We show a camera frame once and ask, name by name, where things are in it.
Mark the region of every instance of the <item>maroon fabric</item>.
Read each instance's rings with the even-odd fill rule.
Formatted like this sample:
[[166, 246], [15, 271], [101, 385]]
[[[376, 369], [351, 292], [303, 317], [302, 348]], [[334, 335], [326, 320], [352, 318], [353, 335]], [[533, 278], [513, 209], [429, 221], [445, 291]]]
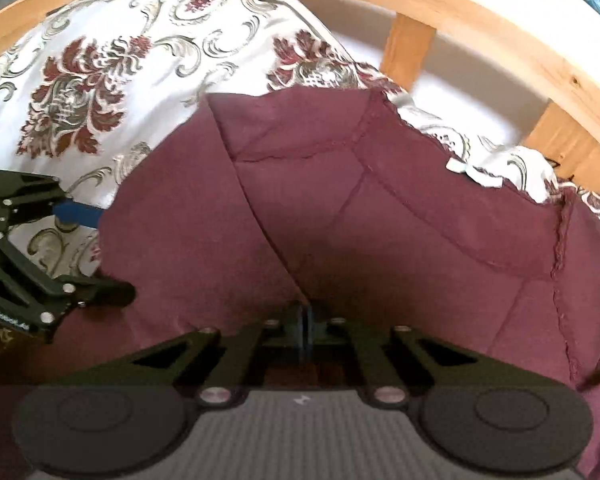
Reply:
[[579, 388], [595, 421], [580, 469], [600, 479], [600, 221], [572, 194], [482, 188], [449, 156], [381, 91], [210, 95], [103, 215], [102, 269], [138, 287], [134, 304], [75, 312], [22, 367], [67, 371], [319, 298]]

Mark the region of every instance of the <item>bed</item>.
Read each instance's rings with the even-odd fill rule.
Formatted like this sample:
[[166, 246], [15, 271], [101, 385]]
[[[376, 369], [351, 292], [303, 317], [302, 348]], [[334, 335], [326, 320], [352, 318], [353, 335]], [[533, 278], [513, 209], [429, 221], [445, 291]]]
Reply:
[[[594, 10], [580, 0], [557, 6], [595, 31], [591, 56], [554, 18], [555, 3], [538, 12], [537, 0], [363, 1], [397, 13], [379, 70], [356, 62], [297, 0], [17, 1], [0, 11], [0, 168], [58, 176], [76, 200], [106, 208], [204, 92], [382, 88], [405, 121], [469, 166], [538, 203], [573, 187], [600, 218]], [[437, 31], [550, 99], [522, 146], [460, 134], [413, 102], [408, 91]], [[90, 275], [99, 264], [97, 231], [54, 218], [10, 239], [52, 276]], [[11, 337], [0, 331], [0, 346]]]

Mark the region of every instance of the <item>wooden rail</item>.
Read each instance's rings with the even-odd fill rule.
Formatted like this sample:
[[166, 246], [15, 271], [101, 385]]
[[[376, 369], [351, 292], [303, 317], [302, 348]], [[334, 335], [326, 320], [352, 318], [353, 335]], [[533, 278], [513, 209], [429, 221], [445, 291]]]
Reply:
[[[1, 10], [0, 52], [44, 12], [68, 1], [19, 0]], [[600, 86], [586, 73], [535, 36], [471, 0], [363, 1], [398, 13], [381, 66], [387, 75], [409, 89], [435, 32], [450, 35], [551, 99], [528, 145], [558, 156], [563, 171], [577, 168], [573, 170], [576, 182], [600, 191]], [[570, 141], [576, 135], [579, 144]]]

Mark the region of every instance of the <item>blue tape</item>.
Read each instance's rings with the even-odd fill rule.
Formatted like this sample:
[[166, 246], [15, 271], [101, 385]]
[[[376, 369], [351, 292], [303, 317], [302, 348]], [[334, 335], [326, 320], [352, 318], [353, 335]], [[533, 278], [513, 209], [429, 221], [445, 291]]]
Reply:
[[104, 209], [67, 200], [54, 207], [56, 215], [63, 224], [79, 224], [85, 227], [98, 228], [98, 222]]

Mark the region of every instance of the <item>bolt head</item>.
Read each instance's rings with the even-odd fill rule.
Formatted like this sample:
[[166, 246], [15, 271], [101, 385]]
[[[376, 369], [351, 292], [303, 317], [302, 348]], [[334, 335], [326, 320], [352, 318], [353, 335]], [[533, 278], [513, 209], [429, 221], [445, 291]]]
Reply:
[[382, 386], [374, 391], [374, 397], [383, 404], [398, 404], [407, 398], [407, 394], [395, 386]]
[[51, 324], [56, 320], [56, 317], [51, 312], [43, 312], [40, 314], [40, 321], [45, 324]]
[[231, 400], [231, 391], [218, 386], [205, 388], [200, 392], [200, 399], [207, 404], [224, 404]]

